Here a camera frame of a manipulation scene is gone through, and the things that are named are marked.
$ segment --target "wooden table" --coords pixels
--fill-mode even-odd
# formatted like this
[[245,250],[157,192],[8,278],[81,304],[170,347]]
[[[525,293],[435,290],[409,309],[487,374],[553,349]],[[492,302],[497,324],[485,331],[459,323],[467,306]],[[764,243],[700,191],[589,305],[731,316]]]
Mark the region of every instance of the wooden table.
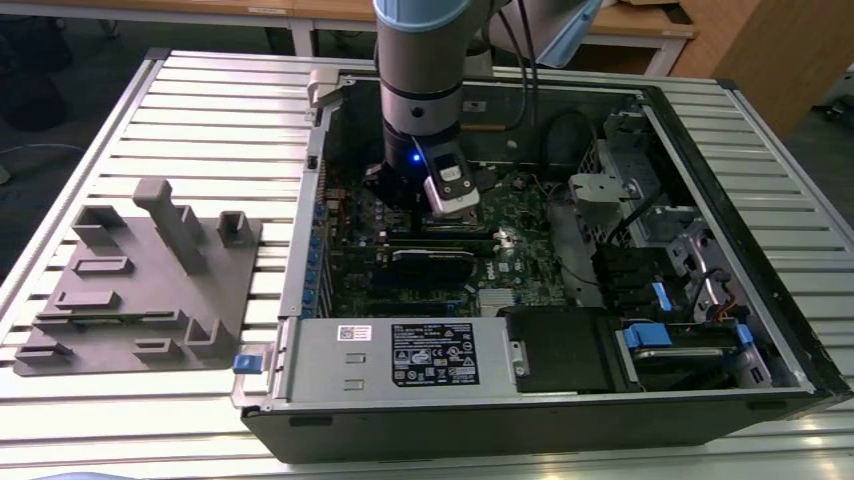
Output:
[[[0,13],[170,23],[289,28],[296,55],[316,54],[319,30],[375,30],[372,0],[18,0]],[[583,43],[654,49],[647,75],[667,75],[692,25],[674,24],[658,7],[604,8]]]
[[[293,0],[289,14],[296,54],[313,56],[316,30],[373,31],[372,0]],[[583,43],[655,50],[645,75],[666,76],[686,41],[696,36],[694,25],[670,21],[660,8],[616,4],[599,11]]]

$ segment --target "black cable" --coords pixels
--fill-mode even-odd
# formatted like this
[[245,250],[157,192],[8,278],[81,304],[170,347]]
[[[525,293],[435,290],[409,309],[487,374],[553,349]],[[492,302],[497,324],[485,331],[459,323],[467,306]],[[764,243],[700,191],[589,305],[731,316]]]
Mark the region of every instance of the black cable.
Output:
[[0,155],[5,155],[6,153],[16,152],[17,150],[38,149],[38,148],[73,150],[77,153],[81,153],[81,154],[85,153],[85,149],[77,147],[76,145],[65,145],[64,143],[30,143],[28,145],[18,145],[16,147],[9,147],[4,150],[0,150]]
[[608,236],[604,239],[605,244],[611,243],[611,240],[613,240],[613,237],[616,237],[616,234],[620,231],[625,230],[628,225],[631,225],[631,222],[633,222],[637,219],[637,217],[643,215],[643,213],[649,209],[649,207],[652,206],[652,204],[663,194],[664,194],[664,189],[662,187],[658,187],[658,190],[655,190],[652,194],[643,199],[643,201],[640,202],[640,205],[637,205],[637,208],[635,208],[635,211],[631,212],[628,216],[620,220],[620,222],[616,224],[616,227],[613,227],[613,230],[611,230],[611,233],[608,233]]
[[521,18],[521,29],[524,31],[524,41],[528,47],[528,61],[531,62],[531,94],[533,96],[531,101],[531,125],[536,126],[536,116],[539,110],[539,78],[536,75],[536,56],[533,55],[533,39],[531,38],[531,24],[528,23],[528,12],[524,8],[524,0],[516,0],[519,4],[519,16]]
[[516,115],[516,119],[512,121],[507,127],[504,127],[504,131],[515,130],[524,122],[524,117],[528,113],[528,73],[527,68],[524,67],[524,57],[521,55],[521,48],[519,47],[519,41],[516,40],[516,34],[509,27],[509,22],[507,21],[507,15],[504,15],[503,11],[497,11],[497,17],[501,20],[501,24],[504,25],[504,30],[507,31],[507,36],[509,37],[509,43],[512,44],[513,52],[516,53],[516,62],[519,64],[519,71],[521,72],[521,105],[519,106],[519,114]]
[[364,32],[344,32],[344,31],[332,30],[332,36],[341,37],[341,38],[359,38],[363,33]]
[[563,263],[563,259],[560,257],[557,257],[557,264],[560,265],[560,268],[563,268],[563,271],[568,273],[575,280],[577,280],[581,283],[585,283],[587,285],[592,285],[596,288],[600,287],[600,285],[592,280],[587,280],[579,277],[577,274],[572,270],[569,270],[569,267],[565,266],[565,264]]
[[595,142],[599,139],[596,125],[592,123],[591,118],[584,114],[584,112],[577,110],[575,107],[567,107],[555,112],[543,122],[543,126],[536,129],[536,132],[533,132],[533,158],[543,168],[548,168],[548,165],[551,164],[548,160],[548,138],[551,137],[557,120],[567,115],[576,116],[584,121],[584,124],[589,129],[589,141],[592,142],[592,148],[595,149]]
[[706,281],[711,278],[711,276],[723,272],[723,269],[719,267],[710,268],[703,273],[703,276],[699,278],[699,282],[696,283],[696,288],[694,288],[694,293],[691,294],[691,298],[688,300],[688,304],[684,309],[684,315],[682,322],[688,323],[691,321],[691,317],[694,317],[694,309],[696,308],[696,302],[699,301],[699,295],[703,293],[703,285],[706,285]]

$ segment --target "robotic arm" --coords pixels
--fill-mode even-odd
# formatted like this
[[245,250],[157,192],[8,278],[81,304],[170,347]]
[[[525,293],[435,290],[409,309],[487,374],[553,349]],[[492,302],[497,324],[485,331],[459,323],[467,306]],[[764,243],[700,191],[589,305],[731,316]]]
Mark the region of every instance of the robotic arm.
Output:
[[[477,204],[480,196],[457,144],[465,50],[488,26],[492,43],[509,45],[503,9],[521,32],[515,0],[373,0],[381,83],[384,165],[403,192],[423,192],[433,214]],[[601,0],[539,0],[529,11],[536,61],[563,66],[584,36]]]

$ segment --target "silver metal plate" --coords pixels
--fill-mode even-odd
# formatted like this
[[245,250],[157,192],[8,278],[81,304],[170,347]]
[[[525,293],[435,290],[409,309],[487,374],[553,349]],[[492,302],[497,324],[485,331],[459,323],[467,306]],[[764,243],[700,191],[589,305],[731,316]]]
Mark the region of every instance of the silver metal plate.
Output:
[[[90,150],[97,154],[94,173],[74,205],[134,208],[132,191],[124,186],[140,177],[165,176],[176,197],[196,212],[243,209],[252,218],[264,219],[241,334],[245,343],[272,341],[276,335],[300,155],[311,128],[304,112],[293,110],[305,98],[308,71],[329,65],[372,68],[371,62],[352,60],[172,52],[162,66],[142,73],[149,95],[130,93],[122,99],[118,116],[122,109],[130,113],[117,121],[117,129],[105,130]],[[515,69],[496,69],[496,74],[517,77]],[[556,71],[544,72],[543,77],[662,88],[795,291],[827,352],[843,374],[854,376],[850,234],[770,142],[772,134],[755,115],[707,80]],[[177,107],[161,103],[164,95],[197,96],[202,101],[181,100]],[[240,108],[241,100],[256,102],[263,109]],[[140,102],[149,106],[138,107]],[[172,142],[182,146],[169,148]],[[73,217],[76,208],[62,215]],[[229,401],[235,376],[227,370],[26,379],[12,373],[9,361],[29,335],[33,315],[44,307],[38,295],[50,292],[54,269],[66,262],[76,242],[66,223],[58,225],[61,230],[46,232],[56,236],[53,243],[45,242],[48,250],[38,252],[36,244],[29,252],[38,256],[36,268],[24,272],[24,291],[14,295],[13,309],[0,322],[0,336],[10,330],[0,346],[4,480],[70,471],[145,478],[309,474],[332,478],[345,472],[375,479],[420,478],[435,476],[436,468],[460,469],[452,471],[453,477],[488,478],[568,479],[585,472],[632,479],[686,473],[698,479],[751,474],[835,479],[854,470],[848,456],[854,451],[854,402],[796,421],[755,425],[702,447],[397,464],[284,465],[239,420]],[[259,393],[265,382],[265,375],[253,376],[244,389]]]

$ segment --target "motherboard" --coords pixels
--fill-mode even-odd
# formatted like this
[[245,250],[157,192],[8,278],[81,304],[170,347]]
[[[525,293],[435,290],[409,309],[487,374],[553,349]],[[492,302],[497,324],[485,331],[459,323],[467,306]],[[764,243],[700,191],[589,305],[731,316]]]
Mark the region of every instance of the motherboard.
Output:
[[[441,218],[387,207],[357,183],[329,187],[335,316],[469,317],[495,315],[489,302],[567,304],[531,174],[508,176],[476,207]],[[395,261],[413,274],[389,271]]]

